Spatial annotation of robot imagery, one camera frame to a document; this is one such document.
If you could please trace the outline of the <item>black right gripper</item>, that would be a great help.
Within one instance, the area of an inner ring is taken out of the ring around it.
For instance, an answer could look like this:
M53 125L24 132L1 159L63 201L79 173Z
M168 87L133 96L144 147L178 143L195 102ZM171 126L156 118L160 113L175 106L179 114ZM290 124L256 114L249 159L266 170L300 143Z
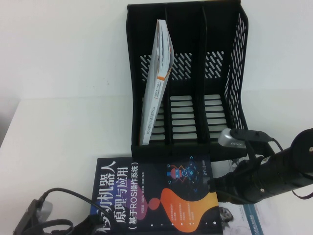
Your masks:
M261 201L257 171L260 161L242 160L233 172L207 181L209 192L224 195L233 204L255 204Z

